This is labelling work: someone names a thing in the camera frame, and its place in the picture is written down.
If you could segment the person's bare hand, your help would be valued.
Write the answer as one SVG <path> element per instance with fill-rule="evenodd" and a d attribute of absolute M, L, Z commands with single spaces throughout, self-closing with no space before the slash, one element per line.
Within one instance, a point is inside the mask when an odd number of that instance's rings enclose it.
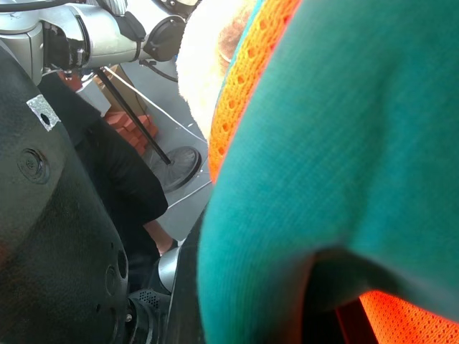
<path fill-rule="evenodd" d="M 156 247 L 161 256 L 178 247 L 177 240 L 169 236 L 169 234 L 156 220 L 144 224 L 143 228 L 148 232 L 152 240 L 155 241 Z"/>

